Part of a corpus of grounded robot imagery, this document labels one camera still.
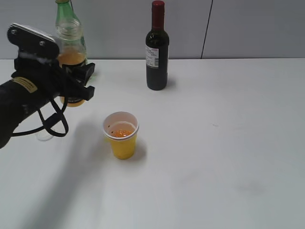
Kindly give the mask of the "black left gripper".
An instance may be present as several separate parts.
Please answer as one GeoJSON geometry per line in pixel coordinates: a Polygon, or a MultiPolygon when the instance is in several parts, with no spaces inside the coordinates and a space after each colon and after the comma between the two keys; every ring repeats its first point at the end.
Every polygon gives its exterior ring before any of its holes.
{"type": "Polygon", "coordinates": [[[83,85],[93,75],[94,63],[64,64],[65,73],[58,61],[41,63],[17,57],[14,59],[14,68],[10,80],[11,112],[36,112],[59,96],[86,101],[94,96],[95,88],[83,85]]]}

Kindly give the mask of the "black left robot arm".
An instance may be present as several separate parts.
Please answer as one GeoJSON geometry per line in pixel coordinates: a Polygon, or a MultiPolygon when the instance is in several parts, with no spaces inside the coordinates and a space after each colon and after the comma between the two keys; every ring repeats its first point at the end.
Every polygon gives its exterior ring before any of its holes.
{"type": "Polygon", "coordinates": [[[54,60],[40,63],[18,57],[14,60],[15,72],[0,86],[0,146],[12,137],[30,135],[46,130],[50,135],[64,137],[69,131],[64,111],[70,97],[90,100],[93,86],[86,87],[95,64],[78,66],[66,72],[54,60]],[[30,115],[37,112],[42,126],[16,133],[15,129],[30,115]]]}

